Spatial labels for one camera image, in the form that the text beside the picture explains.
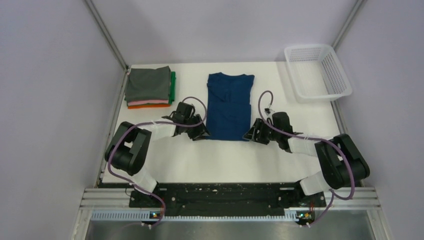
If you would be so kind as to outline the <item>blue t shirt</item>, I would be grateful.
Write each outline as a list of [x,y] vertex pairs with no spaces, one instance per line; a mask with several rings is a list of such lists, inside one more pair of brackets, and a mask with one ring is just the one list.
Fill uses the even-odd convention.
[[251,128],[254,75],[211,73],[207,80],[208,140],[245,141]]

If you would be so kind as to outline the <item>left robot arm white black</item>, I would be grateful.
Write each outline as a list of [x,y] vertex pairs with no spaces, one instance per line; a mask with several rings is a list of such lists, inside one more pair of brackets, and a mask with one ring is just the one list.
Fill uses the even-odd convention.
[[107,168],[125,172],[128,177],[123,179],[135,189],[141,188],[141,200],[147,206],[154,207],[160,202],[161,194],[155,190],[158,182],[145,167],[149,145],[181,134],[187,134],[192,141],[203,140],[211,135],[194,105],[185,102],[180,102],[170,115],[158,120],[142,124],[123,121],[105,150]]

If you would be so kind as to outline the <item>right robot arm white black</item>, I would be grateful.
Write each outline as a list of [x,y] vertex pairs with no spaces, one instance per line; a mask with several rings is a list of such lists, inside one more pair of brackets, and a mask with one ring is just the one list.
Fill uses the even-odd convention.
[[346,134],[331,139],[295,132],[285,112],[276,112],[267,119],[257,118],[244,140],[267,145],[274,141],[288,153],[316,157],[320,171],[301,179],[299,189],[293,192],[293,200],[299,206],[307,206],[314,194],[343,187],[354,187],[355,183],[370,176],[370,168],[361,152]]

